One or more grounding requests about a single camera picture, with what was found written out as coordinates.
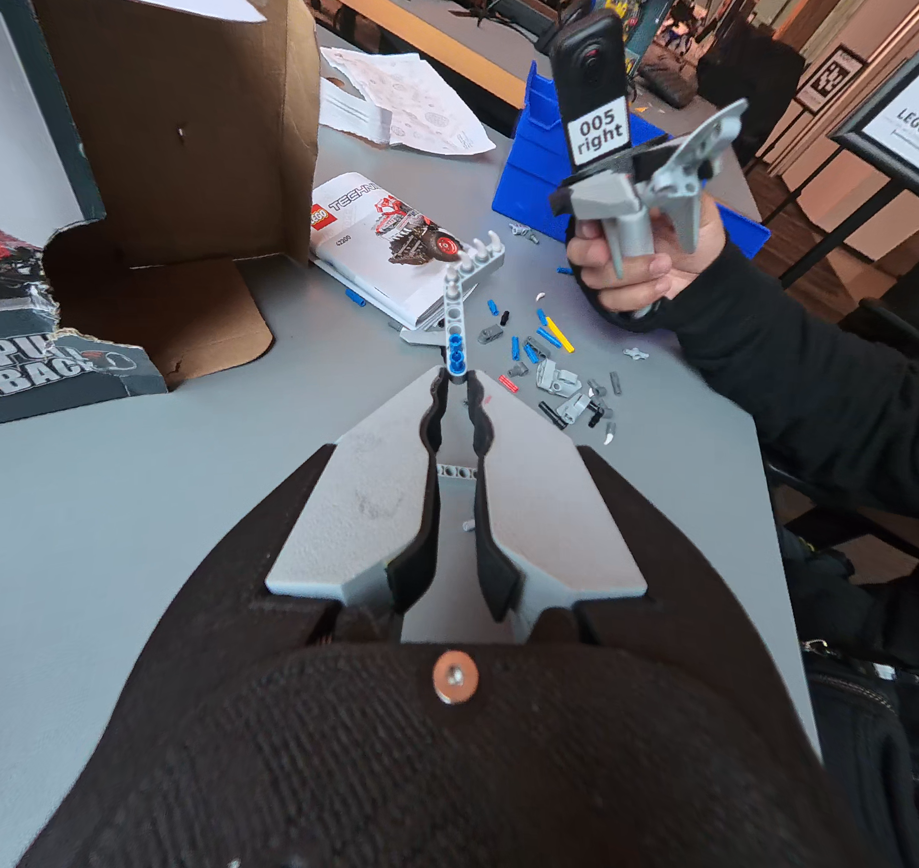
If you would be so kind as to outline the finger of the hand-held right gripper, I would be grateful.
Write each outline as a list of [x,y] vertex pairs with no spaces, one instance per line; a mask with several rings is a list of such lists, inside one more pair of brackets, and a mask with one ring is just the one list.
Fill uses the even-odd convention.
[[651,210],[665,215],[684,252],[698,244],[702,184],[697,177],[653,178],[642,184],[642,199]]
[[619,280],[626,258],[654,253],[649,209],[628,175],[602,171],[576,180],[571,206],[578,220],[600,223]]

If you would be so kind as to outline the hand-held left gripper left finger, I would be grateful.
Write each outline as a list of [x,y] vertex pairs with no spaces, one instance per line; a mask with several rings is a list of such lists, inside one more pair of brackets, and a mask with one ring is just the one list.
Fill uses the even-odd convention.
[[407,612],[436,573],[439,447],[432,367],[333,444],[267,590]]

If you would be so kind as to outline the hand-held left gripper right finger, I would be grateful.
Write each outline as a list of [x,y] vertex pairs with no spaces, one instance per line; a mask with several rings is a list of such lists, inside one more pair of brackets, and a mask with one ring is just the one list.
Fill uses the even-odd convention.
[[477,573],[494,621],[639,598],[647,582],[572,440],[483,372],[467,377]]

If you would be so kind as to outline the grey curved lego panel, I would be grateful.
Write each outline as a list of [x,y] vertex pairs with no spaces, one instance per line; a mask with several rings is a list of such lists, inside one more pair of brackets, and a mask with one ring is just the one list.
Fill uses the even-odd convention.
[[718,110],[695,130],[674,140],[661,152],[660,164],[649,177],[637,183],[639,196],[649,207],[698,197],[703,184],[717,175],[724,152],[741,132],[742,118],[749,107],[741,98]]

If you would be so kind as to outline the grey lego beam assembly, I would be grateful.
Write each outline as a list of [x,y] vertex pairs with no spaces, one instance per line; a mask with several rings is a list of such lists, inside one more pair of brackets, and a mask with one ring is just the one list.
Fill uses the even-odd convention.
[[447,265],[443,282],[445,325],[445,364],[452,383],[466,382],[468,347],[465,329],[464,297],[504,264],[505,246],[499,235],[490,230],[488,242],[475,239],[460,252],[458,261]]

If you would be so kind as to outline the toy set box yellow vehicle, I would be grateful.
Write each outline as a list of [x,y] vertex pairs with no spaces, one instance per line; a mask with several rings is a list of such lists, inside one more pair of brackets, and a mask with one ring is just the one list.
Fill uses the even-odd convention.
[[593,10],[610,10],[620,19],[626,73],[631,77],[657,35],[673,0],[594,0]]

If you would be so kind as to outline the scattered small lego pieces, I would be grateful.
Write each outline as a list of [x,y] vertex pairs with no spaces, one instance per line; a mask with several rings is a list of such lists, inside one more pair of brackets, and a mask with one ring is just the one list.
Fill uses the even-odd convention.
[[655,350],[598,318],[559,256],[509,253],[467,307],[470,368],[573,440],[608,456],[625,447]]

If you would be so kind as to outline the lego instruction booklet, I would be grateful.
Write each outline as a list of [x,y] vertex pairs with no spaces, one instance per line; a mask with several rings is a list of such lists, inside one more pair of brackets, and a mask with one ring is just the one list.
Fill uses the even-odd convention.
[[357,172],[314,190],[312,256],[363,299],[410,329],[442,318],[447,266],[466,244]]

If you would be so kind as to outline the person's right hand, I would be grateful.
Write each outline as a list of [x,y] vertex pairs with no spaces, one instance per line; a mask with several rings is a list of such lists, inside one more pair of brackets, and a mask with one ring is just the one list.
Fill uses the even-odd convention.
[[705,192],[700,204],[695,251],[683,250],[670,219],[654,209],[650,212],[652,251],[625,259],[622,277],[616,275],[601,225],[596,221],[572,224],[568,260],[580,270],[587,292],[597,294],[603,310],[635,313],[662,298],[674,299],[717,260],[727,241],[717,202]]

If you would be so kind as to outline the black toy tyre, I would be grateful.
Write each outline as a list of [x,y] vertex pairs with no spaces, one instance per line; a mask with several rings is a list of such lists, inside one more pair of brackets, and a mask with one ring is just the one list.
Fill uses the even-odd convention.
[[660,63],[639,64],[638,79],[646,91],[678,111],[693,103],[697,96],[697,85],[693,80]]

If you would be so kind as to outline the blue plastic bin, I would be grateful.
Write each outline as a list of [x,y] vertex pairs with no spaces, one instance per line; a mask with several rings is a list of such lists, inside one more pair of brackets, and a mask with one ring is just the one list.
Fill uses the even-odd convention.
[[[566,223],[553,216],[549,196],[568,177],[571,164],[555,86],[551,77],[538,70],[547,70],[548,64],[548,58],[537,56],[530,65],[525,105],[493,197],[493,209],[562,241]],[[678,110],[652,93],[639,90],[630,114],[631,140],[637,145],[661,135],[688,134],[714,113],[715,108],[700,99]],[[770,239],[771,231],[761,224],[760,212],[731,147],[707,191],[718,201],[730,239],[747,258],[754,258]]]

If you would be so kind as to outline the white sticker sheets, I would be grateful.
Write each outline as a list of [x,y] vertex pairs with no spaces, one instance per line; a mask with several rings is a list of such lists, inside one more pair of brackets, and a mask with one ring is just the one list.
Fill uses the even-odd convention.
[[392,113],[390,147],[445,157],[495,149],[471,109],[419,55],[370,55],[337,47],[323,47],[321,54],[351,83],[355,96]]

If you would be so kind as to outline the grey table with wooden edge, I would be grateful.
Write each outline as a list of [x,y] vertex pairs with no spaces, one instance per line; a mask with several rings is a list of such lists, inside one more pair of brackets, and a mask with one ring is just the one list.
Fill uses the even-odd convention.
[[499,177],[525,102],[531,66],[550,79],[549,58],[528,37],[454,14],[448,0],[337,0],[381,30],[384,50],[428,60],[486,126],[497,144],[488,159]]

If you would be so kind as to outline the torn white paper bag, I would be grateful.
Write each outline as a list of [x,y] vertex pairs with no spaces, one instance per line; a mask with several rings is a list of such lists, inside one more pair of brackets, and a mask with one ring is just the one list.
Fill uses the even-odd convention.
[[378,147],[388,147],[392,140],[390,111],[345,91],[327,78],[320,80],[319,124]]

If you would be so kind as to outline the open cardboard box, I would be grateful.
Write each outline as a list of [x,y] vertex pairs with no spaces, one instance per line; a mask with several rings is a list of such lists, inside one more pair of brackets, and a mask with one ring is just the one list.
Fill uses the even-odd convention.
[[236,263],[307,257],[320,62],[303,0],[247,1],[2,0],[2,423],[271,348]]

